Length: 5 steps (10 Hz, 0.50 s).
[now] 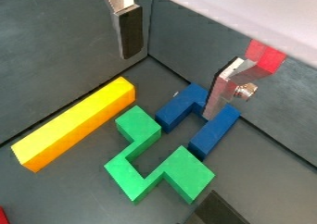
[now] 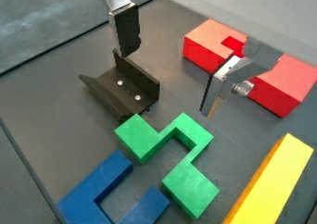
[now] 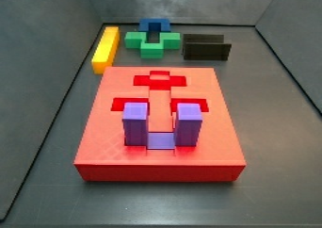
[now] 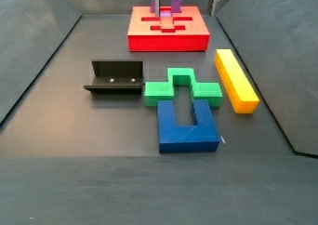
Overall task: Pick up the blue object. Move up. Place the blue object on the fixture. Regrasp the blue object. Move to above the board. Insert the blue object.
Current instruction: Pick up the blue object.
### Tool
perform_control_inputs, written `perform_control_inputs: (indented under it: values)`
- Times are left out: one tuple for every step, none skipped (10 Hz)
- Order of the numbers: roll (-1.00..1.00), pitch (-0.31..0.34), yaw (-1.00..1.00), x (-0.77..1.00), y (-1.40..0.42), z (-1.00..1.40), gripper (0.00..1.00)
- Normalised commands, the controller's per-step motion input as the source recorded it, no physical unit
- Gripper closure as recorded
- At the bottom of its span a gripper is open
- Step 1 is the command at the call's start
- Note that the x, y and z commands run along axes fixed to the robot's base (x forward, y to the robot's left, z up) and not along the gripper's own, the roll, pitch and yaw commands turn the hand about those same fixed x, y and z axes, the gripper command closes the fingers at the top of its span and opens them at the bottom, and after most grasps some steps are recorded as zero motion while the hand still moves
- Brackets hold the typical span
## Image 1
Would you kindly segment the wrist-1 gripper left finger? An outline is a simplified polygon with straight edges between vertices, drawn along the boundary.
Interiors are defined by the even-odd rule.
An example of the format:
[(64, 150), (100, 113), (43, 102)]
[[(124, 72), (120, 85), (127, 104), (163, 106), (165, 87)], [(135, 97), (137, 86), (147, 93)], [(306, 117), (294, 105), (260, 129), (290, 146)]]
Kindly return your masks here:
[(106, 0), (118, 34), (120, 57), (130, 59), (143, 48), (142, 7), (134, 0)]

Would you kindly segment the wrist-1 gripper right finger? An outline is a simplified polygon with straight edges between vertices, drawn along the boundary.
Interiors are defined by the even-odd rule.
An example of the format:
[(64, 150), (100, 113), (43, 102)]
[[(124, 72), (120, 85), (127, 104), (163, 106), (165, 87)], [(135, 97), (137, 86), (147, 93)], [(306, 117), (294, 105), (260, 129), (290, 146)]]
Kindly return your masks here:
[(209, 90), (209, 99), (206, 101), (203, 118), (211, 120), (219, 113), (225, 105), (234, 97), (249, 100), (254, 95), (258, 86), (245, 77), (242, 73), (256, 66), (256, 63), (246, 59), (236, 57), (214, 76), (213, 84)]

